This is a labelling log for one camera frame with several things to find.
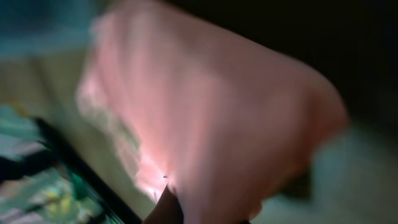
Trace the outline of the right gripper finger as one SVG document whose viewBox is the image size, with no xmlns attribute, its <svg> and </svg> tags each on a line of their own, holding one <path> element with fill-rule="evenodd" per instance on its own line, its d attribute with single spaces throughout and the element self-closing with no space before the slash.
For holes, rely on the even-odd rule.
<svg viewBox="0 0 398 224">
<path fill-rule="evenodd" d="M 178 198 L 167 185 L 155 208 L 142 224 L 183 224 L 183 212 Z"/>
</svg>

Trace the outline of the pink printed t-shirt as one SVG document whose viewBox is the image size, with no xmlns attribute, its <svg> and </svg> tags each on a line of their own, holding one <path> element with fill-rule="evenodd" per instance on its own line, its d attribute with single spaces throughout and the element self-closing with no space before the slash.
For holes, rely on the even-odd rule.
<svg viewBox="0 0 398 224">
<path fill-rule="evenodd" d="M 348 123 L 312 67 L 163 1 L 120 1 L 92 26 L 80 113 L 136 187 L 169 187 L 185 223 L 252 220 Z"/>
</svg>

